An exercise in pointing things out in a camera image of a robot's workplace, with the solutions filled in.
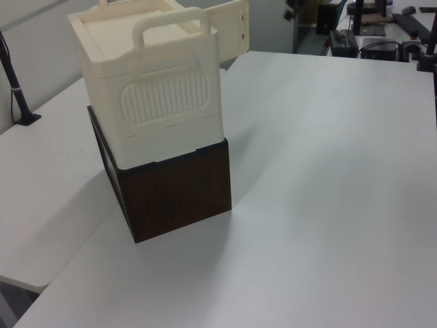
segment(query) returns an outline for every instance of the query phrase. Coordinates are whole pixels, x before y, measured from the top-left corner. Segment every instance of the black stand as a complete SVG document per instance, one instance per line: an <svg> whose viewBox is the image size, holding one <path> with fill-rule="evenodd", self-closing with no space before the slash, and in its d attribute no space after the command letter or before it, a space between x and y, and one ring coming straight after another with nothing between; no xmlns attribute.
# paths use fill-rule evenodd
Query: black stand
<svg viewBox="0 0 437 328"><path fill-rule="evenodd" d="M11 85L11 90L15 95L16 102L21 110L21 119L19 119L15 124L20 124L24 126L29 126L34 123L36 120L41 118L41 115L32 113L26 103L25 97L23 95L23 91L21 91L20 83L18 83L18 79L16 78L14 68L12 67L11 59L9 56L9 51L6 47L5 39L3 38L3 34L0 31L0 59L5 69L6 76L8 77L9 83Z"/></svg>
<svg viewBox="0 0 437 328"><path fill-rule="evenodd" d="M385 36L384 26L371 25L361 26L361 19L363 17L364 0L356 0L354 22L352 23L352 31L355 36Z"/></svg>
<svg viewBox="0 0 437 328"><path fill-rule="evenodd" d="M426 53L421 54L421 58L417 64L417 70L420 72L436 72L436 59L434 57L434 50L436 48L437 38L437 14L434 17L431 34L429 35L428 47Z"/></svg>

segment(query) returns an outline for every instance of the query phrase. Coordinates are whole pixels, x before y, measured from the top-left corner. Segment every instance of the ribbed panel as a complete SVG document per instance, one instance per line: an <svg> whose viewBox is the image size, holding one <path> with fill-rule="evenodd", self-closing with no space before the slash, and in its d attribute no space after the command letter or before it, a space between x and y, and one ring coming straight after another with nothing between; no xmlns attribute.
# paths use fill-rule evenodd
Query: ribbed panel
<svg viewBox="0 0 437 328"><path fill-rule="evenodd" d="M122 92L124 118L144 123L197 109L208 99L200 71L128 85Z"/></svg>

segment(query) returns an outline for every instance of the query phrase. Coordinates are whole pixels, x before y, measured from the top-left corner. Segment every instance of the wall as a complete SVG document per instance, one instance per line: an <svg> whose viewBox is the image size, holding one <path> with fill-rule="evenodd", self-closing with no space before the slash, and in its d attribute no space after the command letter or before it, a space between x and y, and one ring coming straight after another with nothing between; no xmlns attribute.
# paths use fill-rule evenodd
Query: wall
<svg viewBox="0 0 437 328"><path fill-rule="evenodd" d="M282 18L285 1L249 1L250 49L291 53L293 27L291 22ZM206 8L227 0L179 0L178 2L185 7ZM18 80L32 111L81 77L67 15L86 10L97 3L98 0L61 2L50 10L3 32ZM15 104L14 107L17 118L19 117L17 105ZM3 68L0 68L0 133L11 125L10 87Z"/></svg>
<svg viewBox="0 0 437 328"><path fill-rule="evenodd" d="M2 30L12 65L32 111L81 77L67 15L85 10L95 3L97 1L94 0L69 0ZM19 118L15 102L14 107L15 118ZM0 133L11 125L10 86L0 66Z"/></svg>

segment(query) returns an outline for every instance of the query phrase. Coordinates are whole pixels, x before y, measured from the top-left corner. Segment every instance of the monitor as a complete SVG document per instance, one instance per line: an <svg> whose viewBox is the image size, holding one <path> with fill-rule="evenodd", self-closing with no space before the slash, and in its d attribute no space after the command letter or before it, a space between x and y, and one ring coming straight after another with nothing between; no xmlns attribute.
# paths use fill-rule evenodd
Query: monitor
<svg viewBox="0 0 437 328"><path fill-rule="evenodd" d="M361 26L361 18L363 16L364 0L356 0L355 3L355 15L354 23L352 25L352 31L356 36L385 36L384 26L382 25L368 25L366 27ZM387 0L375 0L375 8L378 14L382 17L386 17Z"/></svg>

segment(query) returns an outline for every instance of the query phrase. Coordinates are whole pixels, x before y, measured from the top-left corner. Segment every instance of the floor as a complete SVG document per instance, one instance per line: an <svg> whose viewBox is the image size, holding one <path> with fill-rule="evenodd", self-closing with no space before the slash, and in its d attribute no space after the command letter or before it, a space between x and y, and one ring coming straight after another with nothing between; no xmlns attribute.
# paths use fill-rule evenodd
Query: floor
<svg viewBox="0 0 437 328"><path fill-rule="evenodd" d="M298 32L298 51L301 55L320 56L322 45L328 36L315 33L315 27L300 26Z"/></svg>

